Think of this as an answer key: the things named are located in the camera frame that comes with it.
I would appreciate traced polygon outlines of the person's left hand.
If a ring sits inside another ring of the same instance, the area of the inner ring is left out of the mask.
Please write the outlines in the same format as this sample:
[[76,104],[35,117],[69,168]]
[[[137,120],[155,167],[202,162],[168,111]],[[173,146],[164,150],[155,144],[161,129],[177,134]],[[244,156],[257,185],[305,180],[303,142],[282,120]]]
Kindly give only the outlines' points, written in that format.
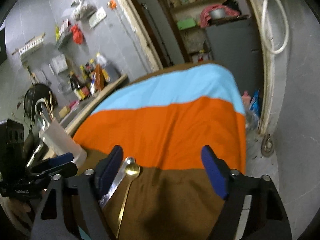
[[9,207],[18,216],[35,214],[35,209],[30,203],[21,202],[17,199],[9,198]]

